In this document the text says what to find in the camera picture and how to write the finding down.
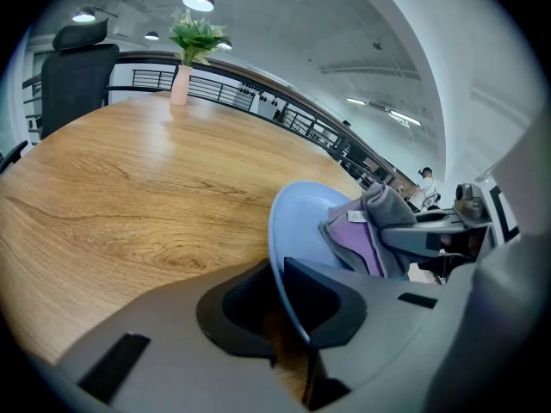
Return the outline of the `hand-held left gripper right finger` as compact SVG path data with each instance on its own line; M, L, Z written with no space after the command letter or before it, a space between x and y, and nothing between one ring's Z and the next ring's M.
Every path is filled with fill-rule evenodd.
M438 357L415 338L442 287L287 257L282 302L309 353L310 410L422 410Z

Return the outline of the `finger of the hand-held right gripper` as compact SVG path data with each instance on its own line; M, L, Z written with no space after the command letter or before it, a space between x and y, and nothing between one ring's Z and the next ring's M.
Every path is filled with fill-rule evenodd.
M380 230L381 241L390 249L417 257L438 257L441 233L413 227L389 227Z
M416 213L418 229L464 229L465 225L454 210L431 210Z

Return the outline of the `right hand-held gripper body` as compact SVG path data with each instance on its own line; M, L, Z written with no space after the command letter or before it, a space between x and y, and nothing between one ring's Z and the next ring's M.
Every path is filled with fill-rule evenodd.
M550 266L550 106L494 165L455 187L466 230L449 232L439 258L453 268L497 249L515 266Z

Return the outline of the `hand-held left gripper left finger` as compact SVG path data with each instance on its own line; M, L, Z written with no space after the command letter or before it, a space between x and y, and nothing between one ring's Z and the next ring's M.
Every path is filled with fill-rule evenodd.
M120 412L300 412L262 335L268 261L141 294L76 340L64 376Z

